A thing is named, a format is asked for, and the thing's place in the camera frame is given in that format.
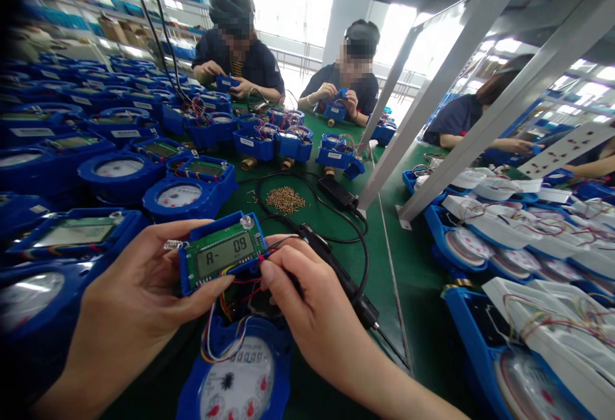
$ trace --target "white meter dial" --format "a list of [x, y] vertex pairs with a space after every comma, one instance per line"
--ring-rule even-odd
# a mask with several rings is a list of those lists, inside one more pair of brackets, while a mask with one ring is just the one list
[[163, 207], [183, 207], [196, 202], [201, 197], [201, 189], [194, 185], [177, 185], [165, 189], [157, 203]]
[[43, 311], [62, 290], [64, 275], [41, 273], [0, 290], [3, 331], [8, 333]]
[[115, 159], [99, 166], [95, 173], [101, 177], [117, 178], [137, 173], [143, 168], [143, 163], [136, 159]]
[[0, 158], [0, 167], [9, 167], [34, 161], [42, 156], [41, 153], [19, 153], [8, 157]]
[[201, 387], [201, 420], [257, 420], [271, 399], [275, 363], [267, 343], [246, 337], [231, 359], [212, 365]]

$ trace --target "person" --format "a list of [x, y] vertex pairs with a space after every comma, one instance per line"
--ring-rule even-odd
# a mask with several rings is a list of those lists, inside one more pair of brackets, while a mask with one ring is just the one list
[[372, 61], [379, 41], [380, 31], [373, 22], [353, 22], [344, 34], [340, 59], [312, 76], [300, 96], [299, 109], [324, 113], [338, 90], [348, 88], [346, 99], [342, 100], [346, 107], [344, 119], [365, 127], [378, 97]]
[[[483, 113], [499, 98], [533, 55], [525, 54], [509, 60], [474, 94], [450, 101], [439, 112], [423, 135], [423, 141], [444, 149], [453, 149], [474, 127]], [[506, 152], [530, 154], [533, 143], [516, 138], [497, 138], [489, 146]]]
[[284, 95], [284, 81], [275, 56], [254, 31], [253, 0], [209, 0], [209, 17], [216, 25], [205, 32], [192, 61], [194, 76], [208, 85], [214, 76], [229, 74], [239, 81], [231, 93], [242, 99], [252, 89], [267, 100]]
[[[65, 368], [33, 405], [35, 417], [99, 417], [179, 326], [211, 308], [234, 277], [217, 278], [176, 298], [177, 250], [163, 247], [167, 239], [185, 239], [210, 222], [182, 220], [144, 229], [86, 288]], [[287, 237], [265, 241], [272, 245]], [[467, 419], [376, 347], [331, 267], [305, 241], [287, 239], [260, 268], [261, 287], [271, 291], [305, 360], [335, 388], [386, 419]], [[299, 280], [304, 298], [287, 272]]]
[[[548, 148], [570, 132], [572, 131], [560, 132], [536, 143]], [[576, 177], [603, 179], [606, 185], [615, 186], [615, 137], [595, 146], [562, 167], [571, 171]]]

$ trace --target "metal pole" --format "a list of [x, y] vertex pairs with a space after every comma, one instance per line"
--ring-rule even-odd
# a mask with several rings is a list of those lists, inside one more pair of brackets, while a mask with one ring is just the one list
[[378, 98], [376, 106], [372, 111], [372, 117], [370, 121], [367, 123], [365, 130], [363, 131], [363, 135], [361, 136], [361, 143], [369, 143], [372, 139], [372, 134], [376, 130], [376, 126], [378, 125], [378, 121], [382, 116], [382, 112], [384, 111], [384, 107], [386, 103], [389, 101], [393, 90], [395, 89], [395, 85], [397, 84], [397, 79], [401, 75], [404, 70], [404, 65], [408, 60], [408, 56], [410, 55], [410, 51], [414, 43], [416, 42], [416, 38], [421, 33], [423, 26], [415, 26], [414, 28], [410, 28], [408, 31], [408, 35], [406, 36], [406, 40], [404, 41], [402, 48], [399, 49], [399, 53], [397, 54], [397, 58], [395, 58], [395, 63], [391, 67], [391, 71], [389, 72], [389, 76], [386, 78], [386, 82], [384, 83], [384, 87], [382, 87], [382, 93]]
[[410, 222], [615, 24], [615, 0], [583, 0], [399, 211]]
[[359, 196], [359, 210], [367, 210], [393, 173], [408, 146], [425, 125], [457, 75], [476, 51], [487, 31], [510, 0], [471, 0], [461, 15], [463, 30], [433, 79], [427, 79], [410, 105], [391, 143]]

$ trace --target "label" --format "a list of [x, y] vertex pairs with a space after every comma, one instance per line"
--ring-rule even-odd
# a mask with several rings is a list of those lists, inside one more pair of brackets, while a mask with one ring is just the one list
[[44, 127], [31, 129], [11, 129], [11, 132], [17, 136], [50, 136], [55, 135], [53, 130]]
[[81, 97], [75, 97], [74, 95], [71, 95], [70, 98], [72, 98], [72, 100], [75, 103], [81, 103], [81, 104], [86, 104], [86, 105], [92, 106], [92, 103], [90, 103], [90, 101], [88, 99], [84, 99], [84, 98], [81, 98]]
[[43, 206], [34, 206], [30, 208], [31, 211], [33, 211], [34, 213], [43, 213], [43, 212], [49, 212], [49, 209]]
[[14, 95], [0, 95], [0, 101], [10, 102], [10, 103], [21, 103], [21, 100], [15, 97]]
[[51, 79], [60, 80], [60, 77], [57, 74], [55, 74], [55, 73], [52, 73], [52, 72], [49, 72], [49, 71], [43, 71], [43, 70], [41, 70], [40, 73], [43, 76], [45, 76], [45, 77], [50, 77]]
[[133, 105], [135, 105], [135, 108], [152, 109], [149, 103], [133, 102]]
[[131, 130], [131, 131], [111, 131], [111, 134], [116, 138], [127, 138], [134, 136], [141, 136], [139, 131]]

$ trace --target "pile of brass screws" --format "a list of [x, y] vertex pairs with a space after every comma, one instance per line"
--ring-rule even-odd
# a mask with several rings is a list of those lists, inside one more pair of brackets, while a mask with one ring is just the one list
[[286, 215], [299, 212], [299, 208], [306, 206], [306, 200], [295, 193], [290, 186], [269, 191], [266, 202], [268, 206], [274, 206], [279, 212]]

